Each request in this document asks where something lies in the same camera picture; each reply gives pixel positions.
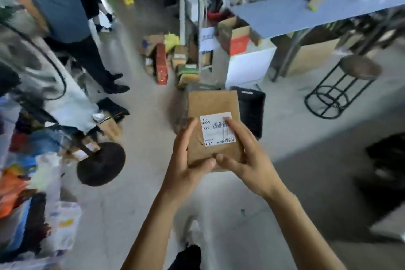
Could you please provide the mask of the brown cardboard box white label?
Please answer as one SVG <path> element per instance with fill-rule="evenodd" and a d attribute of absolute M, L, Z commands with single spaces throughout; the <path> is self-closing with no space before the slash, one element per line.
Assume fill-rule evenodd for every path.
<path fill-rule="evenodd" d="M 188 118 L 197 119 L 188 145 L 188 165 L 223 154 L 241 161 L 244 147 L 224 118 L 240 121 L 236 90 L 201 90 L 188 94 Z"/>

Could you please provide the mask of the green box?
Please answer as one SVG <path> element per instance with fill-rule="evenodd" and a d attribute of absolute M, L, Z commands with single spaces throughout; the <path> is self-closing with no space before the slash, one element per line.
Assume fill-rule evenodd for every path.
<path fill-rule="evenodd" d="M 197 64 L 180 64 L 175 69 L 177 88 L 182 90 L 189 84 L 200 83 L 200 71 Z"/>

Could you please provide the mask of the large brown cardboard box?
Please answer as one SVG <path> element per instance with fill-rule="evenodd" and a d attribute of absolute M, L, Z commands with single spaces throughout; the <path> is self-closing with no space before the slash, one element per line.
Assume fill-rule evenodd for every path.
<path fill-rule="evenodd" d="M 300 76 L 321 67 L 335 50 L 340 37 L 327 29 L 312 29 L 298 44 L 282 77 Z"/>

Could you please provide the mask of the person's left forearm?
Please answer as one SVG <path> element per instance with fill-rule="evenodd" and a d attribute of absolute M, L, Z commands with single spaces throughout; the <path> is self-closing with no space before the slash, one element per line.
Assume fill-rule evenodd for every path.
<path fill-rule="evenodd" d="M 159 191 L 120 270 L 163 270 L 175 213 L 190 192 L 189 186 Z"/>

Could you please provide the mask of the black bag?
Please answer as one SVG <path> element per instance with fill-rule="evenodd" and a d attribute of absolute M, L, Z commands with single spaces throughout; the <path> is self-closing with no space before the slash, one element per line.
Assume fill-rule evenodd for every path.
<path fill-rule="evenodd" d="M 390 135 L 365 149 L 373 164 L 370 178 L 357 178 L 358 189 L 371 199 L 405 201 L 405 132 Z"/>

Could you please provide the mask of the person's leg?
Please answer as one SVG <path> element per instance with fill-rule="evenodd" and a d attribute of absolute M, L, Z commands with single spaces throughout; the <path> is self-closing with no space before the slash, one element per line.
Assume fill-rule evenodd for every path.
<path fill-rule="evenodd" d="M 190 245 L 179 252 L 168 270 L 201 270 L 201 248 Z"/>

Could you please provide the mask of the black plastic crate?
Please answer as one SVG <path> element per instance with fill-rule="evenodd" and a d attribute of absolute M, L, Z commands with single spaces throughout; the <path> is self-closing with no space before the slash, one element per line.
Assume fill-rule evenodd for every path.
<path fill-rule="evenodd" d="M 233 86 L 237 91 L 240 119 L 257 140 L 262 138 L 266 94 L 260 90 Z"/>

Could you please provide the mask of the yellow bag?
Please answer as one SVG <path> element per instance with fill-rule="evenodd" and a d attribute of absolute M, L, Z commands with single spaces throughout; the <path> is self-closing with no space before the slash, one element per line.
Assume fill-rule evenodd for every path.
<path fill-rule="evenodd" d="M 174 47 L 180 45 L 180 37 L 173 33 L 167 33 L 164 35 L 165 51 L 170 52 Z"/>

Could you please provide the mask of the small open cardboard box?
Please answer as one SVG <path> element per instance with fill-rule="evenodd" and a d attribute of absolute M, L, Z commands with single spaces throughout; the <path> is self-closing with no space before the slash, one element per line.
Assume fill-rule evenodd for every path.
<path fill-rule="evenodd" d="M 95 113 L 93 114 L 93 119 L 103 135 L 112 142 L 119 142 L 123 135 L 123 131 L 109 112 L 101 111 Z"/>

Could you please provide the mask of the person's left hand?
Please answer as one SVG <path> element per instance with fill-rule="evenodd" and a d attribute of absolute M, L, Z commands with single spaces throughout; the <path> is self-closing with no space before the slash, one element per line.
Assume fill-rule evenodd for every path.
<path fill-rule="evenodd" d="M 181 129 L 174 140 L 173 153 L 159 191 L 159 195 L 168 201 L 179 204 L 185 201 L 203 177 L 191 175 L 188 165 L 188 146 L 197 125 L 200 122 L 196 118 L 190 118 L 186 128 Z"/>

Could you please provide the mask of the pile of colourful goods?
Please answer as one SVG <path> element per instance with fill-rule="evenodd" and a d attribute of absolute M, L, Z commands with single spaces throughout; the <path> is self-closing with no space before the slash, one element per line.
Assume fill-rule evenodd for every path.
<path fill-rule="evenodd" d="M 9 260 L 23 242 L 31 205 L 30 200 L 27 199 L 20 206 L 14 207 L 20 193 L 28 188 L 31 177 L 28 174 L 17 175 L 4 167 L 20 109 L 20 106 L 8 97 L 0 98 L 0 123 L 4 123 L 4 133 L 0 135 L 0 269 L 7 268 L 1 266 L 3 260 Z M 57 193 L 60 193 L 60 184 L 55 184 L 49 189 L 48 207 L 44 208 L 43 214 L 45 227 L 36 229 L 36 231 L 45 232 L 45 237 L 41 240 L 43 243 L 41 250 L 45 258 L 56 256 L 56 252 L 59 251 L 57 235 L 60 230 L 58 225 L 62 210 L 59 199 L 56 197 Z"/>

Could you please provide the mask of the white plastic bag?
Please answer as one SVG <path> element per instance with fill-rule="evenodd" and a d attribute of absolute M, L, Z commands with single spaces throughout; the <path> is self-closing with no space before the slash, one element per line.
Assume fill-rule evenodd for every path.
<path fill-rule="evenodd" d="M 73 248 L 81 216 L 81 206 L 76 202 L 58 201 L 45 206 L 45 221 L 50 227 L 46 241 L 52 251 Z"/>

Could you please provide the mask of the small brown cardboard box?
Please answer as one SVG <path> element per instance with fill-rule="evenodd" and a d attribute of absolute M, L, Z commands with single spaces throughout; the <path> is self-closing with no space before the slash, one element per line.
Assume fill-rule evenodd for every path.
<path fill-rule="evenodd" d="M 172 67 L 176 69 L 180 65 L 185 65 L 188 61 L 189 51 L 187 46 L 177 45 L 173 49 L 171 59 Z"/>

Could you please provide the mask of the person's white shoe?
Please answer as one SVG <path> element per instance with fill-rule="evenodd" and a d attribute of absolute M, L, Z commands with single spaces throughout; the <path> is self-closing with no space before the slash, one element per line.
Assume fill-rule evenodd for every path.
<path fill-rule="evenodd" d="M 185 248 L 192 245 L 202 247 L 204 244 L 204 235 L 195 216 L 190 216 L 183 232 L 182 244 Z"/>

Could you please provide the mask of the brown stool black metal frame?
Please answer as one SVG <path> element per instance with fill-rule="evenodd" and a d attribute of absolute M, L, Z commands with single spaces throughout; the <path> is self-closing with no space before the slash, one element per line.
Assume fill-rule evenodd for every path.
<path fill-rule="evenodd" d="M 320 119 L 337 119 L 381 74 L 382 67 L 365 56 L 344 56 L 306 95 L 304 104 Z"/>

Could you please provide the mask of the white paper sign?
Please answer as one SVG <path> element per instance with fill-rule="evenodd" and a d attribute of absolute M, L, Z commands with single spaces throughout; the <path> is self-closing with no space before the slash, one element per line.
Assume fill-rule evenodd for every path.
<path fill-rule="evenodd" d="M 199 33 L 199 52 L 209 52 L 220 47 L 216 38 L 216 27 L 205 27 Z"/>

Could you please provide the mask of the person's right forearm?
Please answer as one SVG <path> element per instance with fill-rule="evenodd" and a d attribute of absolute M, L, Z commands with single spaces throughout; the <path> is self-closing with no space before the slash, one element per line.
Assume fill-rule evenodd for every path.
<path fill-rule="evenodd" d="M 300 201 L 286 188 L 265 195 L 298 270 L 347 270 Z"/>

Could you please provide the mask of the red and white cardboard box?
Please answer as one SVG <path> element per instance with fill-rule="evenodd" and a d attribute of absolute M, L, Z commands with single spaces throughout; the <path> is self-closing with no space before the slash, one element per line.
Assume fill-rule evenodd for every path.
<path fill-rule="evenodd" d="M 220 46 L 231 57 L 245 53 L 249 42 L 255 46 L 260 46 L 264 42 L 264 39 L 239 16 L 218 22 L 216 36 Z"/>

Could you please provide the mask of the black round stool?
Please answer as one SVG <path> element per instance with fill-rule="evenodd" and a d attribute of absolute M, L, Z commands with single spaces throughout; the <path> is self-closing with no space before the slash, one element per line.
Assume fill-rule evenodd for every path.
<path fill-rule="evenodd" d="M 114 180 L 126 162 L 124 148 L 115 142 L 102 142 L 100 149 L 77 164 L 78 180 L 87 186 L 103 186 Z"/>

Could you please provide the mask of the blue table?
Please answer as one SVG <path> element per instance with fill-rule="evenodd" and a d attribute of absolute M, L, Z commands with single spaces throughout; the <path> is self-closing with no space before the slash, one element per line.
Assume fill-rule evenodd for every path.
<path fill-rule="evenodd" d="M 374 43 L 377 33 L 392 21 L 391 18 L 405 0 L 324 0 L 316 11 L 307 7 L 306 0 L 263 0 L 233 6 L 231 12 L 245 20 L 262 38 L 276 38 L 277 51 L 271 62 L 276 82 L 289 67 L 300 41 L 312 29 L 348 18 L 388 9 L 386 19 L 374 29 L 360 48 Z"/>

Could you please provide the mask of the red flat box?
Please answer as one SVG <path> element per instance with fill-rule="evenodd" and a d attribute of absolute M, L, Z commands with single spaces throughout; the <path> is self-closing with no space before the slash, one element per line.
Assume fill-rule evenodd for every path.
<path fill-rule="evenodd" d="M 167 85 L 168 82 L 166 48 L 164 43 L 158 43 L 155 47 L 155 80 L 157 85 Z"/>

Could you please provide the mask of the person's right hand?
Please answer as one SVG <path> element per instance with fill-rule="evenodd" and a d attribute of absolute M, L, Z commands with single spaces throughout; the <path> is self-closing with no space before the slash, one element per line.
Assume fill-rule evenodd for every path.
<path fill-rule="evenodd" d="M 288 189 L 281 181 L 270 158 L 250 129 L 240 121 L 224 117 L 228 127 L 241 141 L 244 148 L 243 170 L 232 171 L 253 193 L 266 201 L 275 201 Z"/>

